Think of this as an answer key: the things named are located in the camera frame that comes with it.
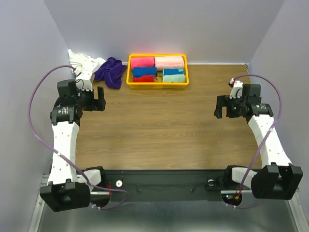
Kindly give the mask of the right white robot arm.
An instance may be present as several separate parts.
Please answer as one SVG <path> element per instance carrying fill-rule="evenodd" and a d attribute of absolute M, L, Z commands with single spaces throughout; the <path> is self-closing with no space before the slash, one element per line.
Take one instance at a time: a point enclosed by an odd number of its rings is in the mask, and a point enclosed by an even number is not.
<path fill-rule="evenodd" d="M 231 80 L 229 95 L 217 97 L 214 116 L 244 117 L 258 145 L 262 168 L 230 165 L 222 177 L 223 185 L 232 189 L 238 184 L 252 191 L 257 199 L 290 200 L 303 177 L 302 169 L 294 166 L 286 155 L 275 129 L 274 114 L 269 104 L 261 102 L 261 87 Z"/>

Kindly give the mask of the purple towel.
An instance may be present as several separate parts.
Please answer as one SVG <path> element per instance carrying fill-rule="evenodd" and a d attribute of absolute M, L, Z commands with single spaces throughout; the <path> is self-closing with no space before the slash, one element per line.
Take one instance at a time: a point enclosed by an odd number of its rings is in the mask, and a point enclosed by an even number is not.
<path fill-rule="evenodd" d="M 126 65 L 121 60 L 110 57 L 94 72 L 94 80 L 104 81 L 108 88 L 120 89 L 125 70 Z"/>

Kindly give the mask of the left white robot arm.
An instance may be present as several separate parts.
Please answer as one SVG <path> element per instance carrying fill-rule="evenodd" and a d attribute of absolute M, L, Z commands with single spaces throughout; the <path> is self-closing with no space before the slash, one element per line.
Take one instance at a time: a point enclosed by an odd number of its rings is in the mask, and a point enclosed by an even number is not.
<path fill-rule="evenodd" d="M 54 212 L 87 207 L 93 187 L 103 190 L 110 186 L 101 166 L 88 168 L 82 175 L 73 167 L 83 111 L 105 109 L 103 88 L 98 87 L 95 99 L 92 83 L 82 78 L 57 83 L 58 98 L 50 113 L 55 152 L 47 185 L 40 189 L 41 198 Z"/>

